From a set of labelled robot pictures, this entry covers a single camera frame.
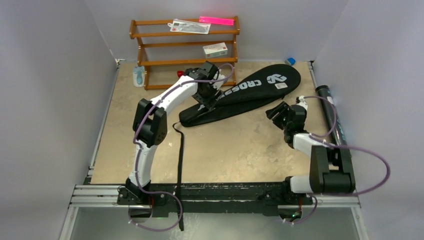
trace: table surface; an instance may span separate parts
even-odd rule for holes
[[[311,208],[304,207],[303,216]],[[152,217],[143,225],[167,228],[175,223],[177,214]],[[73,226],[71,240],[360,240],[350,207],[318,207],[311,218],[299,226],[282,224],[279,216],[260,213],[184,213],[184,231],[178,226],[168,231],[154,232],[128,224],[125,207],[80,207]]]
[[[271,64],[281,62],[236,63],[237,81]],[[132,130],[137,103],[151,99],[164,90],[144,90],[133,85],[135,63],[120,65],[110,108],[94,165],[92,184],[120,184],[129,176],[135,159]],[[153,67],[150,82],[175,83],[178,70],[192,66]],[[315,95],[314,84],[306,62],[294,66],[300,75],[300,85],[284,101],[295,103],[297,96]],[[277,100],[264,107],[221,121],[185,128],[177,128],[185,134],[182,169],[183,183],[217,182],[277,182],[287,176],[309,174],[310,159],[290,148],[284,142],[283,131],[267,119],[265,111],[280,104]],[[193,106],[192,98],[185,100],[168,116],[168,133],[157,148],[151,169],[153,183],[176,183],[180,135],[172,129],[179,121],[178,114]],[[327,127],[320,103],[308,99],[305,129],[324,134]]]

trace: blue object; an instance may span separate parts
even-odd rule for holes
[[[132,77],[136,87],[142,87],[144,84],[144,66],[135,66],[132,70]]]
[[[287,64],[287,65],[293,66],[296,63],[296,60],[294,58],[290,57],[290,58],[287,58],[284,61],[284,63]]]

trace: white label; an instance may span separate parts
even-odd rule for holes
[[[208,34],[211,24],[174,19],[172,24],[168,24],[168,26],[171,27],[170,29],[171,32]]]
[[[285,89],[285,88],[287,88],[287,84],[285,84],[284,82],[280,82],[280,83],[276,83],[275,87],[277,89]]]
[[[332,104],[332,105],[334,105],[334,102],[333,102],[333,98],[331,97],[331,96],[328,96],[327,97],[327,100]]]
[[[268,76],[266,78],[266,80],[268,81],[269,84],[275,84],[276,82],[282,83],[282,82],[286,81],[287,77],[282,76],[280,74],[273,74],[271,76]]]

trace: black strap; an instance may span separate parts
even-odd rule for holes
[[[180,130],[177,130],[175,128],[175,125],[179,122],[176,122],[172,125],[172,128],[179,134],[181,134],[181,142],[179,145],[179,155],[178,155],[178,173],[177,173],[177,179],[176,179],[176,189],[175,189],[175,196],[181,200],[181,178],[183,174],[183,156],[184,156],[184,133]],[[179,208],[180,205],[178,202],[176,202],[176,207]],[[184,222],[183,222],[183,215],[181,215],[181,220],[179,221],[179,229],[181,231],[184,231]]]

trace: logo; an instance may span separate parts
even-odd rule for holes
[[[271,76],[268,76],[266,80],[268,81],[269,84],[275,84],[276,82],[282,83],[286,81],[287,77],[276,73],[276,74],[272,74]]]
[[[282,83],[282,82],[286,81],[287,77],[276,73],[276,74],[273,74],[273,75],[266,77],[266,80],[267,80],[268,84],[275,84],[276,82]],[[283,83],[283,84],[285,86],[282,86],[280,84],[276,85],[277,89],[287,88],[287,85],[285,83]],[[229,90],[225,91],[221,96],[218,97],[217,100],[220,100],[220,99],[222,99],[222,98],[224,98],[224,97],[226,97],[226,96],[228,96],[232,93],[235,93],[235,92],[238,92],[238,91],[243,91],[243,90],[249,89],[249,88],[255,88],[255,87],[258,87],[258,86],[261,86],[261,85],[262,85],[261,80],[253,80],[253,81],[246,81],[246,82],[240,83],[240,84],[230,88]],[[198,111],[202,110],[203,108],[205,108],[205,106],[200,105]]]

